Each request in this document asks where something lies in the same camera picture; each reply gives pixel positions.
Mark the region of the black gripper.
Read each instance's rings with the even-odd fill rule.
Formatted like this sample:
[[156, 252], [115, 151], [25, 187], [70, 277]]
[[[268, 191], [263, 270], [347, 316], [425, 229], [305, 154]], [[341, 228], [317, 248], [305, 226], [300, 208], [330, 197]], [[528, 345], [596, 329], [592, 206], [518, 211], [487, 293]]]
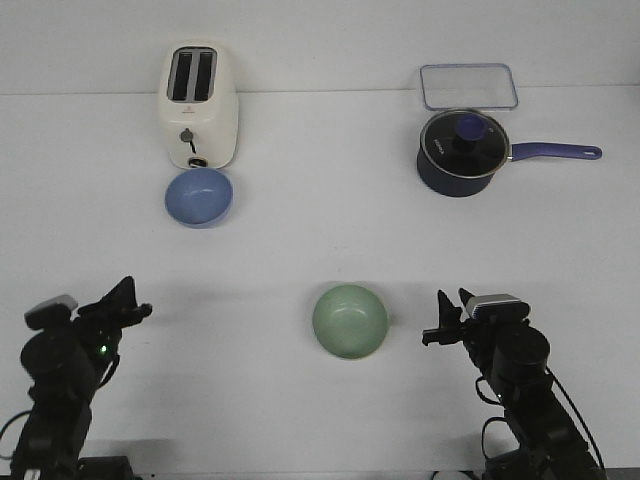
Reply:
[[[466, 314], [472, 318], [475, 296], [464, 288], [458, 289], [458, 295]], [[444, 291], [437, 292], [437, 299], [439, 327], [423, 331], [423, 345], [453, 345], [461, 342], [471, 360], [483, 360], [491, 346], [489, 329], [472, 319], [461, 323], [462, 309], [455, 306]]]
[[125, 328], [151, 315], [152, 305], [136, 304], [135, 282], [126, 276], [99, 303], [81, 307], [72, 326], [81, 345], [96, 358], [115, 358]]

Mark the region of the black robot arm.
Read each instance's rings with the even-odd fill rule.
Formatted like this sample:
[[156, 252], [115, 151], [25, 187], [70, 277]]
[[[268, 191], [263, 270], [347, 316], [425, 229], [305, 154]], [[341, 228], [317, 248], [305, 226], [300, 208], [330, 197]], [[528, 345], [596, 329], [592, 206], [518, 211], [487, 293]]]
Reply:
[[126, 276], [99, 301], [79, 306], [59, 295], [28, 310], [24, 319], [33, 336], [20, 362], [33, 384], [32, 407], [8, 456], [10, 479], [133, 479], [124, 456], [83, 457], [92, 421], [91, 402], [120, 364], [125, 328], [152, 312], [136, 299], [135, 281]]
[[460, 305], [438, 292], [438, 326], [424, 345], [462, 343], [503, 409], [516, 449], [485, 458], [485, 479], [603, 479], [593, 437], [548, 367], [550, 344], [531, 326], [528, 303], [508, 294], [474, 295], [461, 289]]

